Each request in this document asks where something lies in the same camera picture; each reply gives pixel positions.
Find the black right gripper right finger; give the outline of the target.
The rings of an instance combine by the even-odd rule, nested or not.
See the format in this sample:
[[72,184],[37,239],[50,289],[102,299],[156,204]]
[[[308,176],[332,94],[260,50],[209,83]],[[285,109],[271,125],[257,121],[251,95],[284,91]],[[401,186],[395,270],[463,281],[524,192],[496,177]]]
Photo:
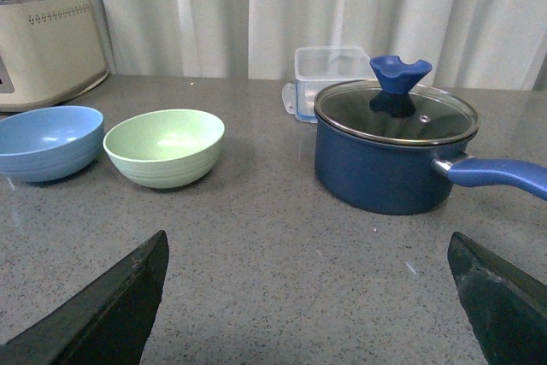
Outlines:
[[473,334],[490,364],[546,363],[546,285],[463,233],[447,258]]

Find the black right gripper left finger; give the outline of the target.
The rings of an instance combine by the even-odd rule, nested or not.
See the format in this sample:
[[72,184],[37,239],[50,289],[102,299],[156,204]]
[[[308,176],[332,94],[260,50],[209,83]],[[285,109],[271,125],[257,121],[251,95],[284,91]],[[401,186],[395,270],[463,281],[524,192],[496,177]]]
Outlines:
[[58,309],[1,347],[3,364],[138,364],[169,260],[160,230]]

